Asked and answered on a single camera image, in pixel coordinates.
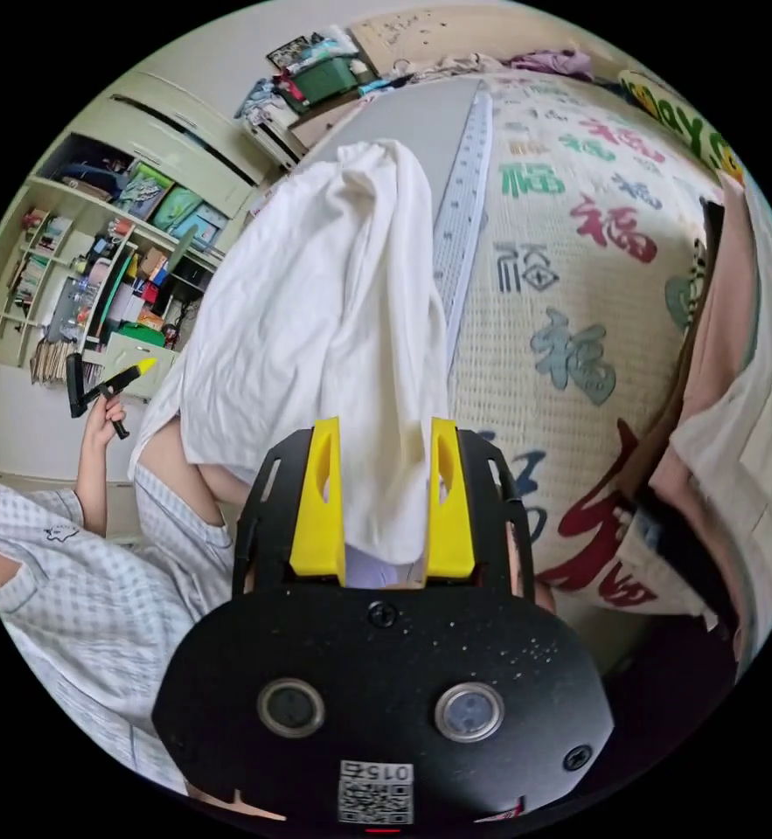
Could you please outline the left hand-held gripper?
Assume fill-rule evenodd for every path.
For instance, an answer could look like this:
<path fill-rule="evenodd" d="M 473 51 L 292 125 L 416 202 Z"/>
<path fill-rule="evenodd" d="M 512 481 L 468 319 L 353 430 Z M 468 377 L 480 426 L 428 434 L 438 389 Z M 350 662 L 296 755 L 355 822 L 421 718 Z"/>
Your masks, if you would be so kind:
<path fill-rule="evenodd" d="M 129 365 L 124 370 L 116 373 L 111 378 L 101 381 L 96 389 L 92 389 L 83 395 L 80 407 L 88 409 L 88 407 L 92 405 L 101 395 L 106 397 L 119 396 L 119 394 L 130 384 L 130 380 L 137 380 L 147 374 L 155 367 L 156 361 L 157 359 L 154 357 L 142 358 L 134 364 Z M 116 429 L 118 433 L 117 436 L 121 440 L 129 437 L 129 432 L 125 429 L 123 423 L 122 425 L 118 425 Z"/>

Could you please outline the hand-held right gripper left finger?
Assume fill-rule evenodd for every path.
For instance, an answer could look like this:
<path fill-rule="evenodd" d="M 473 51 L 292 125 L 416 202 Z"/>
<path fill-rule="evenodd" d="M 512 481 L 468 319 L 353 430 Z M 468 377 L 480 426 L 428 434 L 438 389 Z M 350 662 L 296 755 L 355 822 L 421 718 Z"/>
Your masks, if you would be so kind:
<path fill-rule="evenodd" d="M 289 564 L 299 579 L 345 584 L 339 418 L 311 429 Z"/>

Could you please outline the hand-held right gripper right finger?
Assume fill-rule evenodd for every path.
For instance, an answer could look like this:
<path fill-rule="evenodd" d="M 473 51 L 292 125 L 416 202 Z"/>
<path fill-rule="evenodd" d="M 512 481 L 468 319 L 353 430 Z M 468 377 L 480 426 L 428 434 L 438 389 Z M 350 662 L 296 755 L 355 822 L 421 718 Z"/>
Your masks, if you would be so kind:
<path fill-rule="evenodd" d="M 424 578 L 470 579 L 476 562 L 456 424 L 432 419 L 431 445 Z"/>

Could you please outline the person's left hand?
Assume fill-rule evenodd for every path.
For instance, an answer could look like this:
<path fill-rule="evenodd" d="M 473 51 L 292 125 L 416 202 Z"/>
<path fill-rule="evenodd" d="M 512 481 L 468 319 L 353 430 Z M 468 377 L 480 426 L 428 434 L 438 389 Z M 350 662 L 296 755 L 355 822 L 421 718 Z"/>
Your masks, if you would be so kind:
<path fill-rule="evenodd" d="M 119 396 L 99 396 L 88 409 L 82 447 L 102 454 L 118 434 L 116 427 L 122 425 L 125 418 L 126 412 Z"/>

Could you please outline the person's right hand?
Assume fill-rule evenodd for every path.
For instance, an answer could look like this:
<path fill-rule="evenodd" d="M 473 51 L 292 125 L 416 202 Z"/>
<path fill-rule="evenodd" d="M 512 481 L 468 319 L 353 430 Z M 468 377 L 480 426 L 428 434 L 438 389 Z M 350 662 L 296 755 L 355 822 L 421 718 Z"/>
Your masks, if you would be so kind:
<path fill-rule="evenodd" d="M 215 798 L 209 794 L 203 793 L 202 791 L 190 785 L 186 787 L 186 792 L 192 799 L 219 809 L 230 810 L 241 815 L 248 815 L 256 818 L 262 818 L 273 821 L 284 822 L 287 820 L 287 817 L 284 815 L 272 813 L 265 809 L 256 808 L 246 804 L 244 801 L 240 799 L 238 794 L 235 795 L 235 800 L 233 802 L 227 802 Z"/>

